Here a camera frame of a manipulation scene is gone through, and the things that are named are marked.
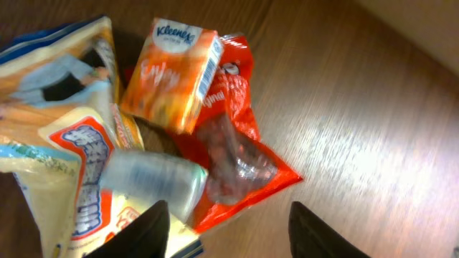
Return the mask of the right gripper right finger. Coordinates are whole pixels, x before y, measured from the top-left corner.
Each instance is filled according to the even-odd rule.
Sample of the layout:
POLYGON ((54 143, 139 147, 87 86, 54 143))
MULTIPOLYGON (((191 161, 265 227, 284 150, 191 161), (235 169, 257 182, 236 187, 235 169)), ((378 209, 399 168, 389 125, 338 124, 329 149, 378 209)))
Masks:
POLYGON ((299 201, 290 206, 288 234, 293 258, 369 258, 299 201))

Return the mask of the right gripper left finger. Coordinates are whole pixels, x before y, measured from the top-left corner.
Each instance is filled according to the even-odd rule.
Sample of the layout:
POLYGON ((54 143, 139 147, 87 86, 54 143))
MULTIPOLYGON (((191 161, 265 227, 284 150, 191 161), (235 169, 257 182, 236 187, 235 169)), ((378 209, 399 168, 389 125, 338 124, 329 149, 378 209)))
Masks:
POLYGON ((164 258, 168 238, 169 209, 161 200, 85 258, 164 258))

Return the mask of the teal tissue pack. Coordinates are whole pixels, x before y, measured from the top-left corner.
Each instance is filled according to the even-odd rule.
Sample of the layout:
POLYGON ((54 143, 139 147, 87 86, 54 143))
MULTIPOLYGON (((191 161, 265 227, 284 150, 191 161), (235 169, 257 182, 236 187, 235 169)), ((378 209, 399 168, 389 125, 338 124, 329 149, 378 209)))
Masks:
POLYGON ((115 150, 100 186, 152 204, 164 200, 186 222, 204 193, 207 176, 200 165, 169 154, 115 150))

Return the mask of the red snack bag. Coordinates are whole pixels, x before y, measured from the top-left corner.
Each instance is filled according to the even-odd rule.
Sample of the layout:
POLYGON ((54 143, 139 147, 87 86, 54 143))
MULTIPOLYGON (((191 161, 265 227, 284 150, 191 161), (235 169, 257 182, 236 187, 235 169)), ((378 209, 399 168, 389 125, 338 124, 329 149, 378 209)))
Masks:
POLYGON ((219 37, 224 51, 193 132, 165 129, 185 159, 207 170, 204 193, 189 217, 200 233, 301 180, 260 141, 251 108, 253 59, 247 40, 219 37))

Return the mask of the yellow wet wipes bag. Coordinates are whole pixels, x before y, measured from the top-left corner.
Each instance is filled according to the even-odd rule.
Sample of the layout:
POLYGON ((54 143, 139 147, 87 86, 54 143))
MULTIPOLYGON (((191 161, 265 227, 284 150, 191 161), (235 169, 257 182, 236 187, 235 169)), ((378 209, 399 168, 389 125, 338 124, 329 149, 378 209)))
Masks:
MULTIPOLYGON (((114 151, 145 151, 119 94, 106 16, 25 34, 1 51, 1 171, 21 187, 44 257, 85 257, 155 204, 100 186, 114 151)), ((169 211, 165 257, 202 251, 169 211)))

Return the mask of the orange tissue pack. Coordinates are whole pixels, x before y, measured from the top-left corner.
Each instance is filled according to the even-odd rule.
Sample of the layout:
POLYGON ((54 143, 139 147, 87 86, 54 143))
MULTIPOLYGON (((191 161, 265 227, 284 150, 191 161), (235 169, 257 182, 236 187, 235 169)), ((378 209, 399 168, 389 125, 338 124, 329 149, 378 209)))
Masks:
POLYGON ((191 134, 223 51, 216 30, 155 18, 120 108, 191 134))

